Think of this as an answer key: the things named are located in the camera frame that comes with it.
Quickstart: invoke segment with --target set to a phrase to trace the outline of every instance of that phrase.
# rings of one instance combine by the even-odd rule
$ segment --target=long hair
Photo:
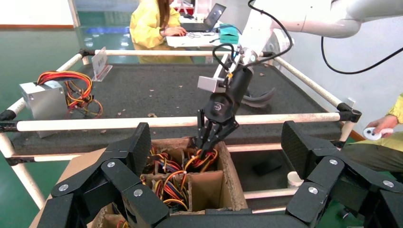
[[[157,0],[158,9],[160,10],[160,27],[164,28],[168,25],[170,8],[168,0]]]

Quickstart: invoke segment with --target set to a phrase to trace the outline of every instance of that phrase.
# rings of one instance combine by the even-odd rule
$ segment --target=white desk
[[[180,17],[179,21],[181,23],[196,23],[194,19],[188,19]],[[218,21],[214,26],[219,27],[222,24]],[[220,45],[219,35],[213,32],[191,32],[184,37],[166,37],[166,42],[169,46],[174,48],[190,48],[190,47],[215,47]]]

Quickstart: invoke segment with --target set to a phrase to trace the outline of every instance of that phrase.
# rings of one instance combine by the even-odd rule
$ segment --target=gray pants
[[[349,144],[341,150],[352,161],[375,171],[403,172],[403,152],[372,144]]]

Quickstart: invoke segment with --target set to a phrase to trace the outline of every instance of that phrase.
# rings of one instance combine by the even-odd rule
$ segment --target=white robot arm
[[[403,0],[250,0],[248,6],[252,11],[237,51],[219,61],[213,78],[199,78],[198,87],[213,92],[198,113],[196,145],[204,152],[238,127],[235,114],[253,76],[253,65],[268,60],[258,61],[258,56],[273,29],[346,38],[355,35],[364,22],[403,15]]]

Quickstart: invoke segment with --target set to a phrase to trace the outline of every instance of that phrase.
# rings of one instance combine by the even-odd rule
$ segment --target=white cup
[[[196,13],[195,18],[196,18],[197,23],[203,23],[204,22],[204,14],[203,13]]]
[[[302,183],[304,183],[304,180],[301,180],[298,176],[298,173],[295,171],[289,172],[287,179],[289,188],[298,188]]]

